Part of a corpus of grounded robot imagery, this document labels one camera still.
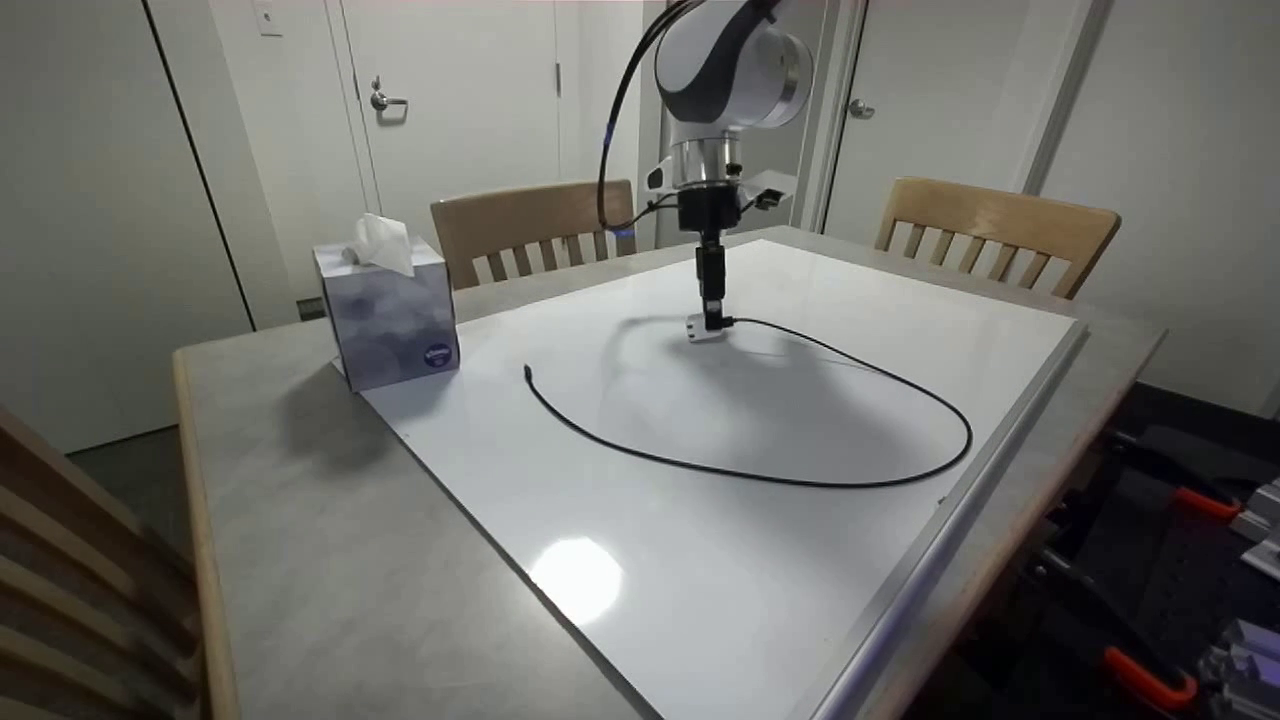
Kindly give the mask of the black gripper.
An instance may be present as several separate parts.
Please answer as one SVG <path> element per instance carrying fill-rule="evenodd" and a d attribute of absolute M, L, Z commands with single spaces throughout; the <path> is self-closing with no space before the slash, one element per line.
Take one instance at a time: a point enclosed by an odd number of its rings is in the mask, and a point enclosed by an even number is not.
<path fill-rule="evenodd" d="M 709 270 L 724 265 L 719 232 L 740 222 L 740 197 L 733 185 L 693 185 L 675 192 L 680 229 L 700 237 L 700 259 Z M 703 328 L 728 328 L 724 278 L 700 272 L 700 320 Z"/>

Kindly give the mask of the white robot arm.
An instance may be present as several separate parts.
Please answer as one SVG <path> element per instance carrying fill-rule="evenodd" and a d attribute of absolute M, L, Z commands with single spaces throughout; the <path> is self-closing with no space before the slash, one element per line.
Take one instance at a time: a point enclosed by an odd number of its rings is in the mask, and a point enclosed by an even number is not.
<path fill-rule="evenodd" d="M 629 86 L 652 58 L 652 86 L 675 120 L 672 200 L 686 232 L 696 232 L 700 314 L 687 320 L 693 342 L 719 342 L 733 328 L 724 314 L 724 232 L 740 224 L 735 142 L 757 128 L 785 128 L 806 109 L 806 45 L 778 25 L 787 0 L 672 0 L 639 34 L 615 86 L 597 174 L 607 174 L 615 120 Z"/>

